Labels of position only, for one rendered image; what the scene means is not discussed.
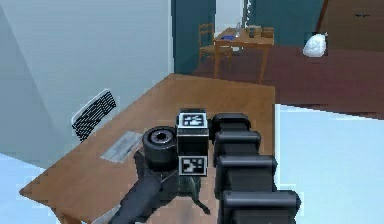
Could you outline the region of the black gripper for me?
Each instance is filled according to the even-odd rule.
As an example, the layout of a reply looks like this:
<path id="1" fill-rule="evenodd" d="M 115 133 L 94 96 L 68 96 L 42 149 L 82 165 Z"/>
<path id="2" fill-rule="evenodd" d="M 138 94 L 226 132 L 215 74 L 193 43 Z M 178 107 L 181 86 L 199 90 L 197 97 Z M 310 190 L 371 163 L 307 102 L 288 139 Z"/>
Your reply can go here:
<path id="1" fill-rule="evenodd" d="M 167 172 L 177 165 L 176 129 L 156 126 L 145 132 L 142 138 L 145 162 L 157 172 Z"/>

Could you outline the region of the grey flat remote control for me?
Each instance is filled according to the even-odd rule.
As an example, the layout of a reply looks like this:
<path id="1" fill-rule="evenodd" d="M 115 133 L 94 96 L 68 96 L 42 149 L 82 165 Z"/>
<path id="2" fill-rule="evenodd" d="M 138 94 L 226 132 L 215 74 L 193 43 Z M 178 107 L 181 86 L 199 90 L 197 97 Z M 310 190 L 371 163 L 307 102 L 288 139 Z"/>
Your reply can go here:
<path id="1" fill-rule="evenodd" d="M 101 158 L 113 163 L 123 163 L 130 152 L 137 149 L 141 139 L 142 134 L 127 131 L 101 155 Z"/>

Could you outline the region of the brown wooden desk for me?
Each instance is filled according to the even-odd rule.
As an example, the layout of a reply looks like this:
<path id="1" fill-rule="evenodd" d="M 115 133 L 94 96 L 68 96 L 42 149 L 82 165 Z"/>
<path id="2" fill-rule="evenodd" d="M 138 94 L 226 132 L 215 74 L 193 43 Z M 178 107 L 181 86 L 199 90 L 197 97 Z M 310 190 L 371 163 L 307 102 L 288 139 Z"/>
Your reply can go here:
<path id="1" fill-rule="evenodd" d="M 20 190 L 50 207 L 62 224 L 90 224 L 117 205 L 137 181 L 135 161 L 101 158 L 128 131 L 172 126 L 181 108 L 205 108 L 213 116 L 242 112 L 262 135 L 260 152 L 275 151 L 275 89 L 270 86 L 170 74 L 87 140 Z"/>

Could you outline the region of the brown wooden chair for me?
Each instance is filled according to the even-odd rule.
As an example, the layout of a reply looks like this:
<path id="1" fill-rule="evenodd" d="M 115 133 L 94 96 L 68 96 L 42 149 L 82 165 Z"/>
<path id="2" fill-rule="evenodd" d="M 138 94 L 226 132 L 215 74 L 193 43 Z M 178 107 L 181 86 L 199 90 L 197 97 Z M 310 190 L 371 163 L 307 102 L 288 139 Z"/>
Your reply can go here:
<path id="1" fill-rule="evenodd" d="M 198 43 L 199 43 L 199 62 L 202 62 L 204 58 L 213 59 L 215 57 L 214 46 L 214 24 L 205 23 L 198 26 Z M 233 50 L 229 46 L 221 46 L 219 53 L 221 56 L 227 59 L 228 63 L 231 63 Z"/>

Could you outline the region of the brown wooden dining table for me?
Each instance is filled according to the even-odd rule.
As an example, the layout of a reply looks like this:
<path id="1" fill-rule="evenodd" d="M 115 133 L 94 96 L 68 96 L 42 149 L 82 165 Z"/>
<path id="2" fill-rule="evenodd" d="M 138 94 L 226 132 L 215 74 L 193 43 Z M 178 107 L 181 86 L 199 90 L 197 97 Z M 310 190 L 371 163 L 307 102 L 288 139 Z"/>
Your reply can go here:
<path id="1" fill-rule="evenodd" d="M 220 61 L 221 61 L 219 50 L 221 46 L 255 48 L 263 51 L 261 68 L 260 68 L 260 73 L 258 78 L 258 83 L 262 84 L 265 70 L 266 70 L 269 51 L 271 47 L 274 45 L 274 38 L 264 38 L 264 37 L 250 38 L 245 28 L 241 28 L 240 36 L 237 38 L 234 38 L 234 40 L 232 41 L 222 40 L 221 37 L 224 35 L 235 36 L 234 28 L 225 29 L 213 40 L 214 46 L 215 46 L 214 72 L 213 72 L 214 78 L 215 79 L 219 78 Z"/>

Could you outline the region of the brown box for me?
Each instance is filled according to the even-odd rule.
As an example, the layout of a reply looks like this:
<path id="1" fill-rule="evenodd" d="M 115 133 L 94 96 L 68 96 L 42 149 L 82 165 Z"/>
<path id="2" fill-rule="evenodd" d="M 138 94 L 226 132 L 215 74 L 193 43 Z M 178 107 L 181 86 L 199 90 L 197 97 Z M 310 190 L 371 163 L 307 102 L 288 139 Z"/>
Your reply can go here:
<path id="1" fill-rule="evenodd" d="M 256 38 L 256 37 L 273 38 L 274 37 L 273 27 L 249 26 L 246 29 L 246 31 L 250 38 Z"/>

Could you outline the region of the white rubbish bag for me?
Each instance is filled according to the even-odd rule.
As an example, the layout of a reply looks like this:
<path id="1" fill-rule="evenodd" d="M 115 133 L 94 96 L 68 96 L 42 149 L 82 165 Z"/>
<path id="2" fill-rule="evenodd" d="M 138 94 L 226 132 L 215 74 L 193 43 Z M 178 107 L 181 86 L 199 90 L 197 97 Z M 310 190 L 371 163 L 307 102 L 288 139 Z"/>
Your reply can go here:
<path id="1" fill-rule="evenodd" d="M 303 55 L 311 58 L 322 57 L 327 49 L 327 37 L 328 33 L 312 35 L 304 45 Z"/>

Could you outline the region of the brown room door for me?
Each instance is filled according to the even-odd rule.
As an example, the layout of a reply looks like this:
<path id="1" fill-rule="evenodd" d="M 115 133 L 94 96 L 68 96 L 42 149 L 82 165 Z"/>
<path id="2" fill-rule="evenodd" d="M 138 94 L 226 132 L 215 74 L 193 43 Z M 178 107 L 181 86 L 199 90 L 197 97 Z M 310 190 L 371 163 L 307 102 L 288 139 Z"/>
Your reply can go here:
<path id="1" fill-rule="evenodd" d="M 384 0 L 324 0 L 319 21 L 318 31 L 328 33 L 329 50 L 384 52 Z"/>

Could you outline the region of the black keyboard white frame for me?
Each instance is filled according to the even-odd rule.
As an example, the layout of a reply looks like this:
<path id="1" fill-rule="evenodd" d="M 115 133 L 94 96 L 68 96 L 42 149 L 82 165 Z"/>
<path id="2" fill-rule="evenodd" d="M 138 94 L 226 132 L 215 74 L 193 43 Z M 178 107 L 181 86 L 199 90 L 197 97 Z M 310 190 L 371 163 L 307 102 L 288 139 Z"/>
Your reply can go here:
<path id="1" fill-rule="evenodd" d="M 106 88 L 89 100 L 71 118 L 71 126 L 81 142 L 86 140 L 94 128 L 116 107 L 111 91 Z"/>

